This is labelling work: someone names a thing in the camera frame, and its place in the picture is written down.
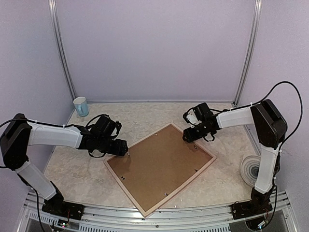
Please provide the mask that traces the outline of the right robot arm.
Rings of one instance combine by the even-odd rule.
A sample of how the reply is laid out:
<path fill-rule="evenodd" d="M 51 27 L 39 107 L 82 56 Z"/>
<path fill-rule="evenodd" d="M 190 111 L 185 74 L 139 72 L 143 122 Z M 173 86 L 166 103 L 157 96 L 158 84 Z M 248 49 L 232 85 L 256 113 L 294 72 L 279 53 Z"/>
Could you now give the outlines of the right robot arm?
<path fill-rule="evenodd" d="M 277 172 L 276 164 L 281 145 L 285 140 L 288 126 L 270 99 L 217 112 L 213 112 L 204 102 L 185 112 L 183 119 L 190 124 L 190 127 L 183 130 L 183 140 L 188 143 L 205 139 L 207 135 L 213 137 L 221 129 L 253 125 L 261 154 L 254 189 L 261 194 L 271 190 Z"/>

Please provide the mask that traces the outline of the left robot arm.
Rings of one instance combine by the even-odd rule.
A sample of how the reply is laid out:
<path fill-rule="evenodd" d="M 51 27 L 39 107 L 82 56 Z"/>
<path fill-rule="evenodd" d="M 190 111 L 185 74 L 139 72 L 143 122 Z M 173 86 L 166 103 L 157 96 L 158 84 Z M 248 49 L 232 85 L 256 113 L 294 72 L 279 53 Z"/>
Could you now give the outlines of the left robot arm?
<path fill-rule="evenodd" d="M 67 203 L 57 187 L 48 180 L 27 156 L 30 146 L 48 145 L 85 150 L 90 157 L 93 152 L 123 157 L 128 152 L 127 142 L 117 136 L 121 123 L 106 114 L 92 118 L 86 125 L 56 125 L 39 122 L 16 114 L 1 124 L 0 150 L 4 167 L 17 175 L 46 201 L 57 215 L 67 211 Z"/>

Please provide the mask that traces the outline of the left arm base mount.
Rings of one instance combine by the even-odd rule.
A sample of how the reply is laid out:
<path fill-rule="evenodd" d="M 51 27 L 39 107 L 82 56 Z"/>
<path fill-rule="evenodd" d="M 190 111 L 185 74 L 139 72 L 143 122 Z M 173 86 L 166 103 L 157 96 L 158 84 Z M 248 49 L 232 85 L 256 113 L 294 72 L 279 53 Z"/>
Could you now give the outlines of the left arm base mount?
<path fill-rule="evenodd" d="M 84 205 L 67 202 L 60 192 L 56 192 L 51 199 L 44 200 L 42 211 L 67 219 L 81 220 Z"/>

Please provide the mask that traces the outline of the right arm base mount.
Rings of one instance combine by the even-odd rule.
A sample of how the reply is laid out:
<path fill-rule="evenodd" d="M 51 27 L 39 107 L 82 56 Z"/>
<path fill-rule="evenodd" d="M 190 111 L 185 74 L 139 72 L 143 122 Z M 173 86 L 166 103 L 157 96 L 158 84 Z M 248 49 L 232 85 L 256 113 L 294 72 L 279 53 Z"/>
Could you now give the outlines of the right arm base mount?
<path fill-rule="evenodd" d="M 272 211 L 273 207 L 270 196 L 274 190 L 274 186 L 270 191 L 262 194 L 255 188 L 252 188 L 251 199 L 245 202 L 235 202 L 231 207 L 233 219 L 241 219 Z"/>

